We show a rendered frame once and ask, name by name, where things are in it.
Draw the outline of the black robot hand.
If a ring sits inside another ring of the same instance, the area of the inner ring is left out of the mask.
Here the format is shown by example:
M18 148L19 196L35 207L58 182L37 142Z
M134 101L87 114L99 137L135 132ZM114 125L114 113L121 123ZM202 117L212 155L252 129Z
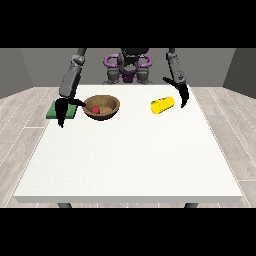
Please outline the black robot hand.
M181 107L185 107L189 100L189 91L187 85L185 83L176 83L173 79L167 77L164 77L163 81L172 85L175 89L178 90L182 100Z
M56 112L56 118L58 120L58 125L61 128L64 127L64 121L68 111L68 105L76 105L76 106L82 106L82 107L86 106L86 104L79 99L72 99L72 98L57 99L55 102L55 112Z

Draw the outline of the yellow cup with melon print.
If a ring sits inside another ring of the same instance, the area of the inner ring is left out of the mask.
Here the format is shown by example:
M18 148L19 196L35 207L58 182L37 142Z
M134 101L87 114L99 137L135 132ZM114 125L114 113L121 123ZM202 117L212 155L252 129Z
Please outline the yellow cup with melon print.
M160 114L175 105L173 97L168 96L151 102L151 110L154 114Z

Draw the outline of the brown wooden bowl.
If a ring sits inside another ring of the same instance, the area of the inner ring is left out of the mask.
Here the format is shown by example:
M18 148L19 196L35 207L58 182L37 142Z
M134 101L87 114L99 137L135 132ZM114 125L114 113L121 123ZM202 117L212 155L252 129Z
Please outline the brown wooden bowl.
M105 121L112 118L120 108L120 101L111 95L94 95L87 98L83 107L84 113L97 121ZM91 109L98 107L100 110L99 114L93 113Z

